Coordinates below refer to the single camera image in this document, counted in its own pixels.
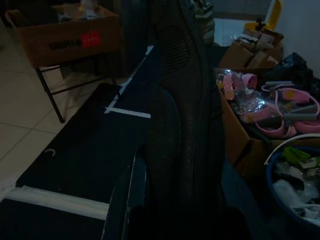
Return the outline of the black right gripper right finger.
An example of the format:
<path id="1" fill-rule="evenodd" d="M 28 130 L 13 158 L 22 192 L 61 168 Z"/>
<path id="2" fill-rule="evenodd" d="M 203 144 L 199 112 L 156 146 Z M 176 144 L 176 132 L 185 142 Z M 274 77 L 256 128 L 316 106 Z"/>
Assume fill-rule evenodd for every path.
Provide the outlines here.
<path id="1" fill-rule="evenodd" d="M 222 218 L 225 240 L 270 240 L 271 234 L 250 188 L 225 161 L 221 185 L 226 200 Z"/>

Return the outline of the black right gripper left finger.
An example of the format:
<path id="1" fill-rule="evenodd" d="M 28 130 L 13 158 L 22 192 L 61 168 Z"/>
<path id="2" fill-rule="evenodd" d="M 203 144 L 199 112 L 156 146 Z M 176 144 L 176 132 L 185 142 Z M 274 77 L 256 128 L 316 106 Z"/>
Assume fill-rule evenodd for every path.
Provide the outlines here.
<path id="1" fill-rule="evenodd" d="M 101 236 L 103 240 L 147 239 L 146 183 L 145 161 L 136 155 L 113 188 Z"/>

